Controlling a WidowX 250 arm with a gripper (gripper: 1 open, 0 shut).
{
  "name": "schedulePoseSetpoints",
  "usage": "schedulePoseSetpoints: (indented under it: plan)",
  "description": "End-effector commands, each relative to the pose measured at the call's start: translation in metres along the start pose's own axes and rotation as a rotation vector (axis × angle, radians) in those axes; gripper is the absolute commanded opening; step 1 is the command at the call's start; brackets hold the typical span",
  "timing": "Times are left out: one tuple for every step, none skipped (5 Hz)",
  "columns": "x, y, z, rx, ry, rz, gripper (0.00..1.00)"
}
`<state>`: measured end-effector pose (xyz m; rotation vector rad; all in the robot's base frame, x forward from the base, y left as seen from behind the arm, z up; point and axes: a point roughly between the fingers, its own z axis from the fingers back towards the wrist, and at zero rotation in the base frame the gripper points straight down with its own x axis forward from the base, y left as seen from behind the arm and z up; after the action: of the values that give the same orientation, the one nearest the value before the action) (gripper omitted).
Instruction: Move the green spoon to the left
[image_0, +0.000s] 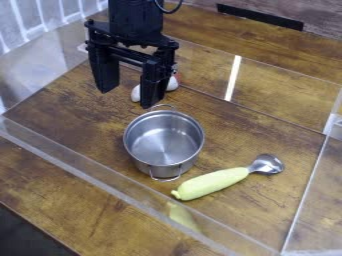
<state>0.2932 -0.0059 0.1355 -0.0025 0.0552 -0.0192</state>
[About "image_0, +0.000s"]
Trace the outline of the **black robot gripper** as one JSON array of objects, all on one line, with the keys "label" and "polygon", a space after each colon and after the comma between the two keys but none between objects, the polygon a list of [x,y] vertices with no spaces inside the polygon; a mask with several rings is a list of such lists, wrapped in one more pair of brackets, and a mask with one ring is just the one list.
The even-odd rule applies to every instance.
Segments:
[{"label": "black robot gripper", "polygon": [[175,65],[179,43],[163,35],[163,15],[175,13],[164,0],[108,0],[108,21],[86,20],[86,51],[96,88],[101,93],[118,86],[118,61],[142,63],[140,106],[163,98]]}]

